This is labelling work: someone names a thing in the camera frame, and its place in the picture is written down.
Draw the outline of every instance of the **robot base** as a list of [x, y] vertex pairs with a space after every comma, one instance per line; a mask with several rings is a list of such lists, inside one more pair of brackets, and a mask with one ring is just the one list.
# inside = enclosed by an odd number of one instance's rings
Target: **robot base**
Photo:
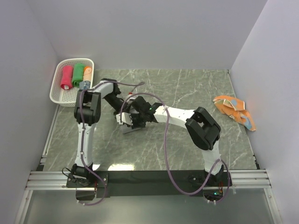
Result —
[[[166, 170], [159, 171], [95, 171], [106, 183], [107, 195], [111, 196], [159, 196], [159, 195], [180, 195], [171, 183]], [[172, 170], [171, 174], [178, 186], [186, 191], [193, 192], [197, 190], [204, 182], [207, 173], [204, 170]], [[219, 184], [226, 187], [232, 186], [228, 183], [227, 172], [220, 172], [217, 176], [211, 176], [206, 187], [219, 187]], [[67, 181], [67, 188], [81, 188], [82, 184], [78, 179]], [[101, 198], [104, 194], [103, 183], [97, 179], [89, 180], [89, 188], [96, 188], [96, 197]], [[78, 200], [92, 200], [94, 191], [77, 191]], [[203, 196], [205, 190], [202, 190], [194, 196]]]

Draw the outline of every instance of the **orange towel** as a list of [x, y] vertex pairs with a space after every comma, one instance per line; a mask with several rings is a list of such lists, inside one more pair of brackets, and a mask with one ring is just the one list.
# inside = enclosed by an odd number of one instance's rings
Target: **orange towel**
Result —
[[83, 81], [92, 81], [92, 70], [90, 66], [84, 67]]
[[251, 131], [256, 130], [251, 115], [245, 110], [244, 101], [230, 96], [218, 96], [214, 98], [213, 102], [222, 114], [228, 115]]

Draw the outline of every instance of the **white wall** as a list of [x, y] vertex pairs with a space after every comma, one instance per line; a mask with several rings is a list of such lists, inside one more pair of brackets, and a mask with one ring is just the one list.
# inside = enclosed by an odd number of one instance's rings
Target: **white wall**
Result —
[[230, 69], [266, 0], [28, 0], [60, 59]]
[[268, 0], [231, 71], [256, 122], [250, 140], [284, 223], [299, 223], [299, 1]]
[[10, 224], [56, 107], [49, 91], [57, 56], [25, 0], [1, 2], [0, 29], [0, 222]]

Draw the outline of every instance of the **green marble table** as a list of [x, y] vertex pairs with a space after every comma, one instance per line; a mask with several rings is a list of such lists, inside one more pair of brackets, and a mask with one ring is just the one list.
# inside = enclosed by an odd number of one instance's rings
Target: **green marble table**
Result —
[[[227, 70], [96, 70], [93, 84], [102, 78], [124, 83], [139, 83], [137, 92], [150, 92], [159, 96], [168, 106], [196, 109], [202, 106], [221, 126], [220, 153], [230, 169], [256, 169], [255, 157], [245, 128], [213, 104], [219, 95], [235, 96]], [[120, 86], [122, 96], [132, 87]], [[144, 97], [150, 103], [154, 98]], [[54, 133], [48, 149], [44, 171], [60, 171], [74, 164], [78, 128], [73, 116], [74, 108], [59, 107]], [[102, 101], [101, 118], [93, 138], [94, 164], [102, 170], [164, 170], [163, 133], [165, 124], [148, 123], [146, 128], [122, 134], [113, 109]], [[192, 142], [188, 132], [170, 125], [167, 150], [171, 169], [203, 169], [200, 149]]]

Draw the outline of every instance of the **white basket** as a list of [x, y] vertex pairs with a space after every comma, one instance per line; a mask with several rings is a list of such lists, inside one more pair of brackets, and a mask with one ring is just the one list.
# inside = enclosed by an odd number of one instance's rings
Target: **white basket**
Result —
[[79, 91], [79, 88], [74, 87], [70, 90], [64, 90], [60, 87], [60, 82], [62, 78], [62, 68], [66, 65], [71, 65], [74, 67], [75, 64], [81, 63], [86, 66], [92, 67], [92, 79], [90, 82], [90, 87], [93, 86], [93, 71], [94, 71], [94, 63], [92, 60], [88, 58], [72, 58], [62, 61], [58, 64], [56, 67], [56, 71], [54, 74], [51, 90], [50, 90], [50, 99], [57, 104], [60, 104], [61, 106], [75, 106], [77, 94]]

